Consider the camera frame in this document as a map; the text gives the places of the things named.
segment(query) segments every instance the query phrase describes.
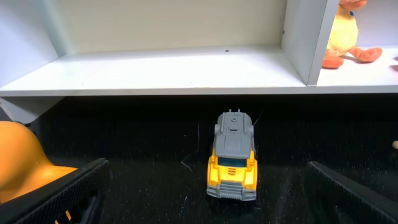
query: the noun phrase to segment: gray roof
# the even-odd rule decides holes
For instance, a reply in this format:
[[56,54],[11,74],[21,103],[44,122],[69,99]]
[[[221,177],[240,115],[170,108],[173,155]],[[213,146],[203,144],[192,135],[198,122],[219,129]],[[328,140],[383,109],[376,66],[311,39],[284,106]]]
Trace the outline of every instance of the gray roof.
[[216,156],[248,159],[253,143],[251,118],[240,111],[223,113],[215,126]]

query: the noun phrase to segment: orange plastic toy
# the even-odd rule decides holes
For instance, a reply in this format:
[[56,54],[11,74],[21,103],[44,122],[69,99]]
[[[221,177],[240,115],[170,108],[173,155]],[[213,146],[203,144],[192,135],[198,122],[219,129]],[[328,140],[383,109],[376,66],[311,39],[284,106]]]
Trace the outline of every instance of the orange plastic toy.
[[323,68],[339,68],[344,63],[340,56],[347,52],[361,62],[374,62],[381,56],[382,49],[379,47],[367,50],[356,47],[358,27],[351,11],[361,9],[366,3],[368,0],[340,0],[323,58]]
[[0,121],[0,203],[27,194],[76,170],[53,165],[24,125]]

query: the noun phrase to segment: shelf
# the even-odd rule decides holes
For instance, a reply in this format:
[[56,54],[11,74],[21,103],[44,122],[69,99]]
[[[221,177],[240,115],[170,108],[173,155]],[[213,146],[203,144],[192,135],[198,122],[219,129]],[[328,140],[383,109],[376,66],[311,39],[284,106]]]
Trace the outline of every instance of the shelf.
[[67,55],[0,96],[258,94],[305,88],[279,47],[234,46]]
[[373,63],[357,62],[347,54],[337,70],[322,69],[318,86],[394,86],[398,91],[398,46],[382,47],[383,54]]

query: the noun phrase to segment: yellow and gray toy car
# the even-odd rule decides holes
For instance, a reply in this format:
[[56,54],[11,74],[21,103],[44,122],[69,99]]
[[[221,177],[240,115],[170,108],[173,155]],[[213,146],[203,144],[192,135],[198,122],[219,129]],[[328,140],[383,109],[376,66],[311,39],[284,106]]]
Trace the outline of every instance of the yellow and gray toy car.
[[216,198],[255,200],[257,160],[254,127],[246,113],[223,113],[207,167],[207,194]]

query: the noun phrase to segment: toy car front bumper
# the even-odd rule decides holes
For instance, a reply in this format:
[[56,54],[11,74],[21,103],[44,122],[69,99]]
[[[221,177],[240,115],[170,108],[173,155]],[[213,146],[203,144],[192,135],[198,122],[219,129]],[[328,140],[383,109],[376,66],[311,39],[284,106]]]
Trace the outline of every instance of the toy car front bumper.
[[207,194],[216,198],[230,198],[242,201],[255,200],[257,195],[255,190],[246,190],[239,182],[221,181],[221,184],[207,186]]

